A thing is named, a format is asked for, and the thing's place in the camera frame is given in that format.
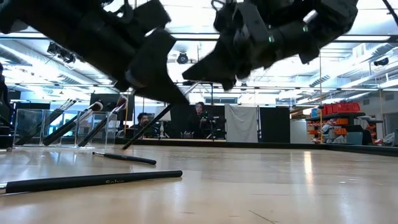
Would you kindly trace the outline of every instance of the black makeup brush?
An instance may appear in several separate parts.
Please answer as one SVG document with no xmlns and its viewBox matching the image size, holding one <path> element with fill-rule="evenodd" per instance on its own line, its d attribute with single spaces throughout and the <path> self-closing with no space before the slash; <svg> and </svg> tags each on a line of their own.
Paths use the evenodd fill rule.
<svg viewBox="0 0 398 224">
<path fill-rule="evenodd" d="M 23 192 L 40 192 L 45 190 L 69 189 L 75 187 L 89 187 L 126 183 L 138 180 L 181 177 L 182 171 L 141 172 L 132 174 L 86 175 L 79 177 L 59 177 L 36 180 L 19 180 L 0 183 L 0 195 Z"/>
<path fill-rule="evenodd" d="M 156 165 L 155 160 L 145 159 L 145 158 L 140 158 L 140 157 L 135 157 L 135 156 L 125 156 L 125 155 L 119 155 L 119 154 L 113 154 L 113 153 L 103 153 L 103 152 L 93 152 L 93 155 L 103 156 L 105 158 L 110 158 L 110 159 L 117 159 L 117 160 L 140 162 L 140 163 L 145 163 L 145 164 L 150 164 L 150 165 Z"/>
<path fill-rule="evenodd" d="M 120 96 L 118 103 L 116 104 L 115 109 L 111 111 L 111 114 L 117 114 L 119 111 L 124 110 L 126 108 L 126 102 L 127 102 L 127 97 L 125 96 Z M 96 134 L 99 133 L 99 131 L 106 125 L 108 122 L 108 118 L 104 118 L 101 122 L 99 122 L 93 130 L 91 130 L 86 137 L 79 142 L 78 146 L 83 147 L 87 145 L 87 143 L 94 138 Z"/>
<path fill-rule="evenodd" d="M 84 121 L 86 118 L 91 116 L 94 111 L 101 111 L 103 109 L 103 102 L 102 101 L 97 101 L 90 105 L 87 109 L 85 109 L 80 116 L 80 121 Z M 57 130 L 55 130 L 53 133 L 48 135 L 43 139 L 43 144 L 45 146 L 49 146 L 51 143 L 62 137 L 64 134 L 72 130 L 77 125 L 77 115 L 74 116 L 71 120 L 69 120 L 67 123 L 59 127 Z"/>
<path fill-rule="evenodd" d="M 31 140 L 37 133 L 40 132 L 42 129 L 42 124 L 44 125 L 44 128 L 48 127 L 53 121 L 55 121 L 59 116 L 65 112 L 65 110 L 69 109 L 71 106 L 73 106 L 77 100 L 68 100 L 65 102 L 63 105 L 59 106 L 57 109 L 55 109 L 53 112 L 51 112 L 48 116 L 45 117 L 44 124 L 42 122 L 39 122 L 35 127 L 33 127 L 27 136 L 23 136 L 18 140 L 15 145 L 17 146 L 22 146 L 25 143 L 27 143 L 29 140 Z"/>
</svg>

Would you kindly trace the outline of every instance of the shelf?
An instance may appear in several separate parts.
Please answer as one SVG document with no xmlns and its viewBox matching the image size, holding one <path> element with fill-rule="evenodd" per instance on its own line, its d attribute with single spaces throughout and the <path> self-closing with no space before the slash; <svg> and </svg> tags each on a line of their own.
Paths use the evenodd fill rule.
<svg viewBox="0 0 398 224">
<path fill-rule="evenodd" d="M 369 124 L 380 124 L 383 123 L 383 121 L 379 121 L 379 120 L 365 120 L 367 121 Z"/>
<path fill-rule="evenodd" d="M 332 119 L 332 118 L 349 118 L 349 117 L 358 117 L 358 116 L 365 116 L 365 113 L 337 113 L 337 114 L 329 114 L 322 116 L 322 119 Z M 308 118 L 306 121 L 318 121 L 321 120 L 320 117 L 315 118 Z"/>
</svg>

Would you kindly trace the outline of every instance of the white curtain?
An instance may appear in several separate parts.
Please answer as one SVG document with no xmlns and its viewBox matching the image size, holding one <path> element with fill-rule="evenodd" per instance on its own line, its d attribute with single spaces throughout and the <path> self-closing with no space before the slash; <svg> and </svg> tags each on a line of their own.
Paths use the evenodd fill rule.
<svg viewBox="0 0 398 224">
<path fill-rule="evenodd" d="M 257 109 L 225 105 L 227 142 L 258 142 Z"/>
</svg>

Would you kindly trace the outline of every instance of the fluorescent light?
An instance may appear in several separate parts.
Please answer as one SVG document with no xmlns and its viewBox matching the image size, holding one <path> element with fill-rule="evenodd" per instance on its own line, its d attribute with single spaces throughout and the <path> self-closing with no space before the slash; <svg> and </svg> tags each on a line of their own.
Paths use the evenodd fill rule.
<svg viewBox="0 0 398 224">
<path fill-rule="evenodd" d="M 298 100 L 297 104 L 309 103 L 309 102 L 317 101 L 319 99 L 320 99 L 319 97 L 312 98 L 312 99 L 306 98 L 306 99 Z"/>
<path fill-rule="evenodd" d="M 320 87 L 305 87 L 305 88 L 300 88 L 301 90 L 321 90 Z M 337 88 L 322 88 L 322 90 L 325 91 L 334 91 L 337 90 Z"/>
<path fill-rule="evenodd" d="M 216 40 L 220 37 L 219 34 L 172 34 L 176 39 L 208 39 Z"/>
<path fill-rule="evenodd" d="M 383 91 L 398 91 L 398 88 L 386 88 Z"/>
<path fill-rule="evenodd" d="M 23 38 L 23 39 L 48 39 L 48 37 L 44 36 L 39 32 L 15 32 L 11 34 L 0 34 L 0 37 L 3 39 L 6 38 Z"/>
<path fill-rule="evenodd" d="M 260 90 L 294 90 L 294 87 L 268 87 L 268 86 L 259 86 L 259 87 L 255 87 L 258 88 Z"/>
<path fill-rule="evenodd" d="M 97 87 L 113 87 L 113 85 L 97 85 Z"/>
<path fill-rule="evenodd" d="M 342 88 L 343 91 L 378 91 L 375 88 Z"/>
<path fill-rule="evenodd" d="M 235 86 L 234 89 L 251 89 L 251 90 L 253 90 L 254 87 L 253 86 Z"/>
<path fill-rule="evenodd" d="M 15 85 L 24 85 L 24 86 L 54 86 L 54 84 L 48 84 L 48 83 L 15 83 Z"/>
<path fill-rule="evenodd" d="M 336 40 L 339 41 L 384 41 L 391 37 L 388 35 L 342 35 Z"/>
<path fill-rule="evenodd" d="M 61 83 L 57 83 L 57 84 L 53 84 L 53 85 L 64 86 L 64 87 L 68 87 L 68 86 L 73 86 L 73 87 L 91 87 L 91 86 L 93 86 L 93 85 L 90 85 L 90 84 L 61 84 Z"/>
<path fill-rule="evenodd" d="M 304 109 L 304 110 L 303 110 L 303 114 L 304 114 L 304 115 L 310 115 L 311 112 L 312 112 L 312 109 L 314 109 L 314 108 Z"/>
<path fill-rule="evenodd" d="M 336 103 L 336 102 L 339 102 L 341 100 L 344 100 L 344 98 L 326 99 L 326 100 L 322 100 L 322 104 Z"/>
<path fill-rule="evenodd" d="M 294 106 L 298 106 L 298 107 L 316 107 L 318 105 L 294 105 Z"/>
<path fill-rule="evenodd" d="M 392 86 L 396 86 L 396 85 L 398 85 L 398 79 L 390 80 L 385 83 L 382 83 L 382 84 L 380 84 L 380 88 L 388 88 L 388 87 L 392 87 Z"/>
<path fill-rule="evenodd" d="M 367 92 L 367 93 L 360 93 L 360 94 L 358 94 L 358 95 L 351 96 L 351 97 L 349 97 L 348 99 L 349 99 L 349 100 L 357 99 L 357 98 L 359 98 L 359 97 L 361 97 L 361 96 L 364 96 L 364 95 L 367 95 L 367 94 L 369 94 L 369 92 Z"/>
</svg>

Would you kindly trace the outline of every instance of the cable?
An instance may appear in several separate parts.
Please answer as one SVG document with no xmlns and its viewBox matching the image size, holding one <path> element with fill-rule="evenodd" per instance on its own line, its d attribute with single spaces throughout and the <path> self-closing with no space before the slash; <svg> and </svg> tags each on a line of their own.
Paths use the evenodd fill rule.
<svg viewBox="0 0 398 224">
<path fill-rule="evenodd" d="M 394 9 L 392 8 L 392 6 L 390 5 L 390 3 L 388 2 L 388 0 L 382 0 L 383 3 L 386 5 L 388 11 L 390 12 L 390 14 L 392 15 L 392 17 L 394 18 L 397 26 L 398 26 L 398 16 L 396 14 L 396 12 L 394 11 Z"/>
</svg>

